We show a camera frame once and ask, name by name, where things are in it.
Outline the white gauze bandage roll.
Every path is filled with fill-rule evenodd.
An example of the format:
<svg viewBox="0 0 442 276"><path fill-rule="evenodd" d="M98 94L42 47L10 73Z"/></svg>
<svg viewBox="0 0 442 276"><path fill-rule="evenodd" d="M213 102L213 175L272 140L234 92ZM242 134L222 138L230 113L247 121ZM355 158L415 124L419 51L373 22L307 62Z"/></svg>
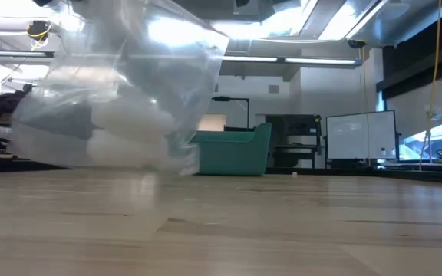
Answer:
<svg viewBox="0 0 442 276"><path fill-rule="evenodd" d="M97 166L142 168L161 166L168 158L165 139L143 143L123 139L105 130L94 130L87 141L86 152Z"/></svg>

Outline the green plastic basket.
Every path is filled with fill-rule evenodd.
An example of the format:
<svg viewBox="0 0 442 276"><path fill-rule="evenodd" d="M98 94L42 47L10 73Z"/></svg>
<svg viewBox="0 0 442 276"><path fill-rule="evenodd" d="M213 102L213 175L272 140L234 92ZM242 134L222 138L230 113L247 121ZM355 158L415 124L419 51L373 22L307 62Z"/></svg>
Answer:
<svg viewBox="0 0 442 276"><path fill-rule="evenodd" d="M199 175L262 176L267 167L272 124L252 132L198 131L191 139L200 151Z"/></svg>

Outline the black workbench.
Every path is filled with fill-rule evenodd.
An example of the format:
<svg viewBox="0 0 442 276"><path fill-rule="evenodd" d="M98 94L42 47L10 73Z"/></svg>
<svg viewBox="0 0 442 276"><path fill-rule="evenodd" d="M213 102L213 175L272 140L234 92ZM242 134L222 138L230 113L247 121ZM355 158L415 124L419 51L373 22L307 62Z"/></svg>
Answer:
<svg viewBox="0 0 442 276"><path fill-rule="evenodd" d="M294 168L300 160L307 160L314 169L315 157L322 153L322 118L312 114L286 114L266 115L265 119L272 125L269 166ZM313 144L291 142L291 136L312 136L315 142Z"/></svg>

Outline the long ceiling strip light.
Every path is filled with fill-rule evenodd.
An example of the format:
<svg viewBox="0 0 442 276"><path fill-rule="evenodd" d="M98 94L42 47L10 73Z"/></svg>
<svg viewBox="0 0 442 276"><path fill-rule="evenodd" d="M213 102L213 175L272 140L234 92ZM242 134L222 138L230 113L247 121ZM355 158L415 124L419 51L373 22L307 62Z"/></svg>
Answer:
<svg viewBox="0 0 442 276"><path fill-rule="evenodd" d="M7 58L54 58L53 51L0 51L0 57ZM330 66L360 66L362 60L309 58L309 57L253 57L253 56L222 56L217 60L230 62L252 62L269 64L304 64Z"/></svg>

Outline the white whiteboard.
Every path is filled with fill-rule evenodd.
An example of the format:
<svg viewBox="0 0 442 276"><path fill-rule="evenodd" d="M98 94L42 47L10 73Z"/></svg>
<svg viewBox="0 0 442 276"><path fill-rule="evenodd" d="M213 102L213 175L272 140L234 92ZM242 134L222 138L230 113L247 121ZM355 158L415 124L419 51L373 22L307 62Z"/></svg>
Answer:
<svg viewBox="0 0 442 276"><path fill-rule="evenodd" d="M329 159L397 159L393 110L326 117L326 135Z"/></svg>

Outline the black metal gantry frame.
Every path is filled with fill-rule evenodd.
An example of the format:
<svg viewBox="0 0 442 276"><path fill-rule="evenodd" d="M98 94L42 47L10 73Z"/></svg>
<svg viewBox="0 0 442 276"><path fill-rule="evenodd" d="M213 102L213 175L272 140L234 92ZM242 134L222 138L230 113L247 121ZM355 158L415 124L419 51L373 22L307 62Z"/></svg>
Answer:
<svg viewBox="0 0 442 276"><path fill-rule="evenodd" d="M250 129L250 99L246 97L228 97L228 96L216 96L212 97L211 100L216 102L230 102L230 101L245 101L246 102L246 129Z"/></svg>

